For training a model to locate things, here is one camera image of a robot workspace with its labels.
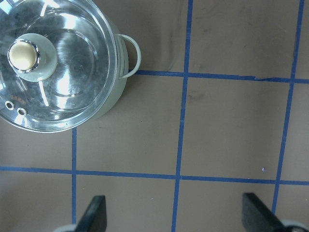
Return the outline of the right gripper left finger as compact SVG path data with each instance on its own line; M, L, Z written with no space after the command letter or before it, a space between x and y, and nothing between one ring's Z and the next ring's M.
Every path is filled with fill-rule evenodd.
M76 232L105 232L107 229L106 198L94 196L77 224Z

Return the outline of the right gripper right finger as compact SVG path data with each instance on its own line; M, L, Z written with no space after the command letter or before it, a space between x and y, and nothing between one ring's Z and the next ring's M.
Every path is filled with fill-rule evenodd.
M254 194L242 195L242 225L246 232L284 232L285 226Z

